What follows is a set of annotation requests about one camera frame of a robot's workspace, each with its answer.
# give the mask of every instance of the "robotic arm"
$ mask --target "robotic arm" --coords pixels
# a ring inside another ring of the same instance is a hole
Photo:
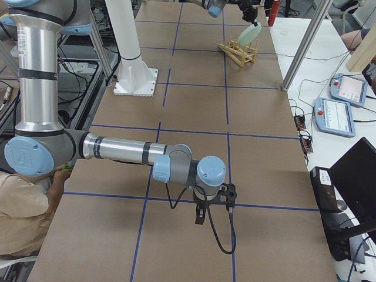
[[[209,15],[214,18],[217,18],[222,13],[227,3],[237,4],[239,9],[243,12],[242,18],[246,22],[257,25],[257,8],[252,6],[251,0],[189,0],[189,2],[208,10]]]
[[[90,33],[89,0],[4,2],[17,27],[19,51],[21,121],[15,126],[17,136],[5,146],[6,160],[13,169],[35,177],[69,161],[93,157],[149,165],[156,180],[194,189],[196,223],[203,224],[206,208],[212,203],[225,204],[232,210],[235,187],[223,185],[226,166],[218,157],[194,160],[186,145],[96,136],[59,124],[58,33]]]

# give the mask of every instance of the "person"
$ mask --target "person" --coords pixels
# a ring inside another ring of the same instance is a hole
[[[360,29],[359,31],[351,31],[342,34],[341,39],[345,44],[347,50],[353,53],[369,31],[369,28]],[[372,58],[371,63],[376,64],[376,56]],[[364,75],[368,84],[371,85],[372,90],[376,93],[376,76],[371,78],[370,75],[367,73],[367,71],[370,69],[370,66],[371,65],[368,64],[368,66],[366,66],[365,69],[362,71],[362,74]]]
[[[0,255],[38,253],[71,173],[62,167],[40,177],[0,172]]]

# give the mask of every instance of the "chair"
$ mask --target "chair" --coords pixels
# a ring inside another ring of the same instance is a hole
[[[38,256],[29,256],[29,257],[22,257],[20,259],[18,259],[18,258],[16,258],[16,259],[7,259],[5,256],[3,256],[3,257],[0,256],[0,270],[5,270],[5,274],[3,275],[2,280],[3,281],[8,281],[8,279],[10,278],[10,276],[11,276],[11,274],[13,272],[14,266],[17,263],[28,263],[28,262],[36,261],[37,257]],[[21,276],[25,276],[25,274],[27,272],[30,272],[30,271],[27,271],[27,269],[25,269],[25,271],[22,271],[21,275],[20,275],[20,278],[21,278]]]
[[[304,14],[303,18],[305,18],[307,16],[307,14],[309,13],[309,11],[311,9],[313,10],[316,10],[317,7],[320,5],[322,0],[312,0],[312,4],[311,6],[309,7],[309,9],[307,10],[307,12]],[[346,10],[344,11],[341,11],[341,7],[346,3],[348,2],[347,0],[333,0],[333,3],[331,5],[331,7],[329,8],[329,11],[328,11],[328,14],[327,14],[327,18],[330,19],[331,21],[333,20],[332,17],[334,18],[339,18],[340,20],[342,20],[342,34],[345,33],[345,24],[346,24],[346,16],[347,14],[352,11],[352,10],[355,10],[359,7],[362,7],[364,6],[364,2],[365,0],[357,0],[357,3],[349,8],[347,8]]]

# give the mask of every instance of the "white table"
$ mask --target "white table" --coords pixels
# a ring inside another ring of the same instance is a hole
[[[283,77],[285,77],[288,68],[293,60],[292,56],[295,55],[299,44],[303,38],[304,33],[310,23],[310,19],[294,19],[294,18],[276,18],[274,26],[270,28],[271,35],[274,42],[276,53],[278,54],[278,62]],[[341,60],[345,57],[347,51],[337,31],[329,20],[324,20],[315,39],[313,40],[306,58],[315,59],[328,59],[335,56],[338,58],[330,59],[328,61],[304,59],[300,69],[294,78],[289,90],[289,99],[294,99],[297,106],[301,107],[305,113],[312,112],[312,108],[298,99],[299,88],[301,88],[300,99],[310,105],[315,104],[316,99],[320,97],[329,98],[329,80],[322,83],[312,83],[302,81],[309,79],[313,81],[322,81],[329,79],[334,74],[336,68],[340,65]],[[339,66],[336,73],[341,72],[344,74],[352,74],[347,70],[346,62],[349,60],[350,55],[344,59],[343,63]],[[368,86],[368,96],[375,96],[372,89]],[[376,110],[376,100],[366,98],[365,107]],[[353,118],[355,120],[374,120],[376,114],[369,112],[365,109],[351,107]],[[337,135],[332,135],[317,130],[315,121],[311,122],[311,115],[306,116],[307,131],[313,136],[313,153],[308,155],[309,163],[307,165],[308,171],[315,166],[331,167],[347,150],[353,146],[360,138],[365,136],[374,146],[376,146],[376,122],[374,123],[356,123],[355,132],[356,137],[347,138]],[[351,266],[350,261],[335,262],[337,273],[343,280],[347,279],[348,271]],[[361,281],[368,279],[369,281],[376,281],[376,260],[366,257],[365,267],[357,264],[358,270],[366,269],[366,272],[360,274],[353,272],[351,281]]]

